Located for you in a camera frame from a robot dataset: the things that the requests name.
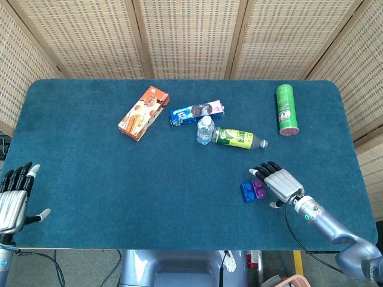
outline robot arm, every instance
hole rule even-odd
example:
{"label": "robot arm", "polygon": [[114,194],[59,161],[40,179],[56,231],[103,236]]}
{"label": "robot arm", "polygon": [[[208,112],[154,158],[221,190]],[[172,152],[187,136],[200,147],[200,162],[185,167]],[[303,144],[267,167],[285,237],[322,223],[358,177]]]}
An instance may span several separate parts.
{"label": "robot arm", "polygon": [[349,246],[336,256],[339,268],[349,277],[383,283],[383,256],[371,242],[359,237],[344,227],[312,197],[305,196],[303,185],[287,170],[276,163],[249,170],[262,180],[278,197],[276,203],[270,204],[279,208],[283,204],[293,204],[295,211],[304,217],[331,244],[345,243]]}

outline woven panel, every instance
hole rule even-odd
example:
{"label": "woven panel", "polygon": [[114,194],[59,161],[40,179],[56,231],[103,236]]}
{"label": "woven panel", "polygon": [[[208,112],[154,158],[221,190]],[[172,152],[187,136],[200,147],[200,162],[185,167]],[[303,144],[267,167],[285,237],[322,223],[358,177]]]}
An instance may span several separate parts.
{"label": "woven panel", "polygon": [[12,135],[30,84],[57,74],[1,2],[0,31],[0,130]]}
{"label": "woven panel", "polygon": [[352,133],[383,117],[382,19],[383,2],[372,1],[310,75],[339,86]]}
{"label": "woven panel", "polygon": [[379,144],[359,154],[358,161],[375,218],[383,219],[383,136]]}
{"label": "woven panel", "polygon": [[354,0],[255,0],[234,78],[302,79]]}
{"label": "woven panel", "polygon": [[124,1],[17,3],[70,77],[143,77]]}
{"label": "woven panel", "polygon": [[156,78],[224,78],[239,0],[139,4]]}

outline yellow tape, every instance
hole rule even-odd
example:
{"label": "yellow tape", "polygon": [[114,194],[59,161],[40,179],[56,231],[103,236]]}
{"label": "yellow tape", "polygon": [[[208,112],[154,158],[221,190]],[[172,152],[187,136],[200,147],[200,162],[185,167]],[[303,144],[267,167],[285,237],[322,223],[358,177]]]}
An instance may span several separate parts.
{"label": "yellow tape", "polygon": [[294,250],[294,265],[295,265],[295,274],[303,276],[303,265],[302,265],[302,254],[300,250]]}

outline bottle label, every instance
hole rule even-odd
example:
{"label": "bottle label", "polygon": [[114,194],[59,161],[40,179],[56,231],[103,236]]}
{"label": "bottle label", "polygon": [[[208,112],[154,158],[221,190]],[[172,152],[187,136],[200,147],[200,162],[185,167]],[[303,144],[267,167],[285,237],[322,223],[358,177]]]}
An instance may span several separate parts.
{"label": "bottle label", "polygon": [[211,134],[203,135],[199,131],[197,131],[197,137],[202,141],[203,144],[208,144],[211,141]]}
{"label": "bottle label", "polygon": [[218,132],[217,143],[222,145],[238,146],[239,148],[251,148],[253,134],[241,130],[222,129]]}

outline orange snack box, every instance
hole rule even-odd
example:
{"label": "orange snack box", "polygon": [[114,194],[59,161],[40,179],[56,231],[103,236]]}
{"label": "orange snack box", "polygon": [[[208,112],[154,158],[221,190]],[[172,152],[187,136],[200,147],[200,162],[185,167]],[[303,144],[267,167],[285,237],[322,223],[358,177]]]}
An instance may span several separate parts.
{"label": "orange snack box", "polygon": [[121,120],[118,128],[122,133],[139,141],[169,101],[167,93],[150,86]]}

